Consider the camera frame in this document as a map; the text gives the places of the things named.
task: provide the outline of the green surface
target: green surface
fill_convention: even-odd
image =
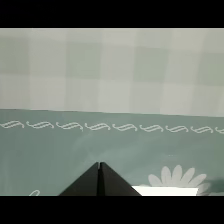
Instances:
[[[209,192],[224,191],[217,184],[224,178],[223,134],[84,127],[105,123],[214,130],[224,127],[223,118],[0,110],[0,124],[9,121],[25,126],[0,127],[0,195],[29,195],[37,189],[41,195],[58,195],[96,161],[107,162],[132,185],[148,184],[149,174],[160,177],[164,166],[173,170],[180,164],[184,172],[194,167],[196,175],[207,174],[206,182],[216,183]],[[27,121],[30,125],[50,122],[55,127],[35,129]],[[78,122],[84,128],[64,130],[56,122]]]

